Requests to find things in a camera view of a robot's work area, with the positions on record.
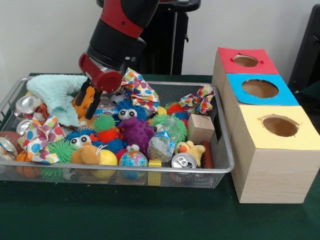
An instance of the metal mesh basket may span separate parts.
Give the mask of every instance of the metal mesh basket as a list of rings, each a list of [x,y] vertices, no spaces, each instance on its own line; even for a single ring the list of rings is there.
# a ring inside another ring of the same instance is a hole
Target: metal mesh basket
[[[19,123],[13,112],[16,101],[26,92],[29,77],[19,80],[0,104],[0,130],[16,131]],[[178,101],[189,93],[195,93],[204,83],[148,82],[159,94],[161,106]],[[130,167],[108,165],[85,165],[55,163],[52,165],[6,161],[0,156],[0,180],[24,182],[84,183],[110,185],[139,185],[160,187],[187,187],[214,189],[225,173],[234,168],[234,158],[218,90],[211,101],[213,110],[209,112],[214,126],[210,145],[214,169],[162,167]]]

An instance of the yellow paper top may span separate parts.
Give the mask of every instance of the yellow paper top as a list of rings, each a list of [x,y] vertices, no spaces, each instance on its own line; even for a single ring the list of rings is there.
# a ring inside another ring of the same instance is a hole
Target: yellow paper top
[[[320,150],[320,135],[301,106],[239,107],[257,149]]]

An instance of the red box lid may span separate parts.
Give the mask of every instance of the red box lid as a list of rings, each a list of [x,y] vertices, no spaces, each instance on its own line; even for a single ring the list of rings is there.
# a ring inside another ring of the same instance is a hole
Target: red box lid
[[[279,74],[264,49],[231,49],[218,47],[227,74]]]

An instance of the circular hole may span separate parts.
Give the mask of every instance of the circular hole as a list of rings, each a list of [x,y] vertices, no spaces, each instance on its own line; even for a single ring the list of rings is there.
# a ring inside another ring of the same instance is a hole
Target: circular hole
[[[233,58],[233,60],[236,64],[246,68],[255,67],[259,63],[259,61],[256,58],[248,55],[237,55]]]
[[[280,137],[291,137],[298,132],[297,124],[284,116],[266,117],[262,123],[271,133]]]
[[[260,99],[273,98],[278,95],[279,90],[276,85],[266,80],[250,79],[242,83],[242,89]]]

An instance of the plastic eye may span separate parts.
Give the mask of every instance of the plastic eye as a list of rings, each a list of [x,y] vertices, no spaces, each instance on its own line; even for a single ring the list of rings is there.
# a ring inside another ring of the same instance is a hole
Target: plastic eye
[[[153,130],[156,132],[156,133],[159,133],[159,132],[162,132],[164,130],[162,124],[157,124],[155,125],[155,127],[153,128]]]
[[[71,144],[74,145],[77,149],[82,146],[82,143],[81,143],[79,137],[72,138],[70,142],[71,142]]]
[[[87,143],[87,142],[91,143],[91,139],[90,139],[90,137],[88,135],[82,135],[80,137],[80,140],[81,140],[81,145],[82,146],[84,145],[84,143]]]
[[[121,111],[119,112],[119,114],[118,114],[118,118],[119,118],[120,120],[126,120],[126,119],[128,119],[128,118],[129,118],[129,117],[128,117],[128,111],[125,110],[125,109],[121,110]]]
[[[129,110],[127,110],[127,112],[129,113],[129,117],[128,117],[128,118],[138,116],[137,111],[136,111],[136,110],[134,110],[134,109],[129,109]]]

